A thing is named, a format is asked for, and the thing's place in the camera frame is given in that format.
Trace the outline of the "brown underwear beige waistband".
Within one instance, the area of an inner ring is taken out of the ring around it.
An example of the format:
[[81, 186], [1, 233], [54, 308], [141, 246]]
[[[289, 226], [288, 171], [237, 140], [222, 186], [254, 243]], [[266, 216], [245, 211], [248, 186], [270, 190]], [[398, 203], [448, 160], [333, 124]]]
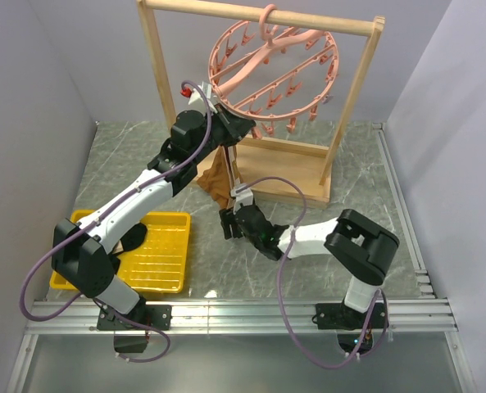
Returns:
[[241, 182], [236, 147], [219, 147], [211, 167], [198, 178], [197, 185], [223, 210], [233, 205], [230, 192]]

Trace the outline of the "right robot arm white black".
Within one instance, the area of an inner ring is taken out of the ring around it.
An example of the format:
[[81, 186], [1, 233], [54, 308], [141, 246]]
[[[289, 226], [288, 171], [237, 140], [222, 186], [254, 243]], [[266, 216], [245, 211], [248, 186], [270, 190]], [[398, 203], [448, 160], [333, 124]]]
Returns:
[[272, 224], [252, 204], [219, 212], [226, 239], [245, 237], [261, 254], [278, 261], [307, 255], [332, 255], [351, 275], [341, 305], [333, 312], [316, 309], [329, 329], [356, 330], [370, 317], [370, 302], [399, 248], [398, 237], [353, 209], [318, 224]]

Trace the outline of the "pink round clip hanger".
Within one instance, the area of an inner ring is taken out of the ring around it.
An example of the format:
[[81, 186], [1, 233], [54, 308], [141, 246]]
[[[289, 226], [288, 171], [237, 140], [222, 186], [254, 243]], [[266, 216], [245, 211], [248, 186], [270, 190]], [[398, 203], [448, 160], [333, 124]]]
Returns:
[[255, 139], [274, 136], [279, 121], [293, 133], [297, 120], [317, 117], [338, 75], [334, 36], [324, 30], [272, 25], [276, 5], [264, 7], [257, 22], [230, 26], [211, 50], [208, 82], [225, 109], [255, 122]]

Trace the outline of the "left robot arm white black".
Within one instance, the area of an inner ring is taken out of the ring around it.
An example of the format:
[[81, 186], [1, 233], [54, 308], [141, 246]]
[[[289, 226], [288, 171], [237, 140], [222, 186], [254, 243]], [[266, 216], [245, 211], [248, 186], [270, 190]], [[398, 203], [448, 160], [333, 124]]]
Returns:
[[160, 152], [134, 182], [79, 222], [63, 219], [55, 227], [53, 270], [85, 297], [113, 308], [125, 328], [145, 324], [146, 301], [117, 276], [112, 250], [148, 212], [187, 187], [199, 163], [218, 147], [236, 145], [255, 124], [221, 108], [210, 115], [180, 112]]

